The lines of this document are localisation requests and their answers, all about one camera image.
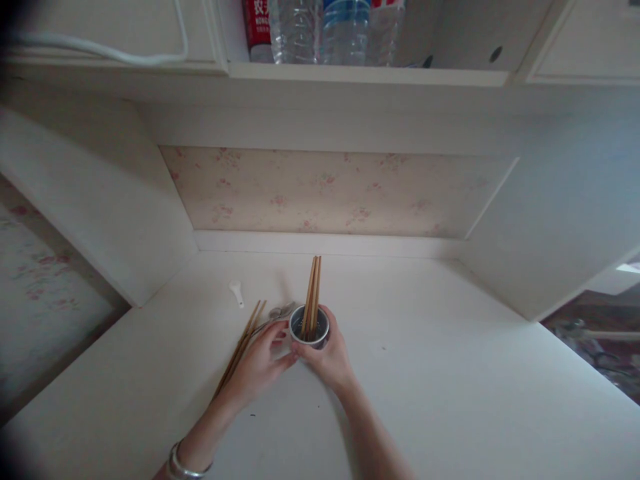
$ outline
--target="silver bangle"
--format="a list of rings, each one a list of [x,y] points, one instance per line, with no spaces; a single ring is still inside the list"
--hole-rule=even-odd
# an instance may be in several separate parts
[[[169,460],[167,461],[167,473],[169,474],[169,478],[171,480],[191,480],[191,479],[200,479],[203,478],[211,466],[210,464],[204,471],[196,472],[193,470],[187,470],[180,462],[178,462],[178,447],[180,446],[180,440],[171,448],[171,453],[169,454]]]

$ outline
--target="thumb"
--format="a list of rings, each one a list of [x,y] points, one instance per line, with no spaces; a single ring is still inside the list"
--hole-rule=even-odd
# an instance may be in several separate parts
[[[320,356],[320,352],[310,345],[304,345],[302,343],[293,342],[291,344],[291,351],[300,355],[304,360],[314,362]]]
[[[288,353],[282,358],[279,358],[273,362],[273,370],[277,375],[280,375],[284,371],[288,370],[298,360],[298,355],[294,352]]]

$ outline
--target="desk surface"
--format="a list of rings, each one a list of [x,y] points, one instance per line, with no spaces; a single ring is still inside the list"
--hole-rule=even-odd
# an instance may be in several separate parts
[[[310,255],[201,252],[10,422],[51,479],[144,479],[200,416],[258,299],[304,301]],[[247,307],[228,290],[239,279]],[[420,478],[636,478],[640,408],[456,261],[323,256],[321,302]],[[357,474],[302,363],[227,432],[211,478]]]

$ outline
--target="left hand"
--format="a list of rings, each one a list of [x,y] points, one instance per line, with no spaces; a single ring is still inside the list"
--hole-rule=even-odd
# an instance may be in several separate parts
[[[271,347],[282,343],[285,336],[283,330],[288,324],[287,321],[275,322],[260,333],[222,390],[221,395],[229,395],[238,409],[243,409],[255,400],[282,372],[298,360],[295,353],[278,360],[271,357]]]

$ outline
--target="floral wallpaper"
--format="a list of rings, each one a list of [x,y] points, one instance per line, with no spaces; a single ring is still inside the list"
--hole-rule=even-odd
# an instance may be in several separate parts
[[[160,147],[196,229],[464,238],[510,159]]]
[[[128,309],[0,175],[0,425]]]

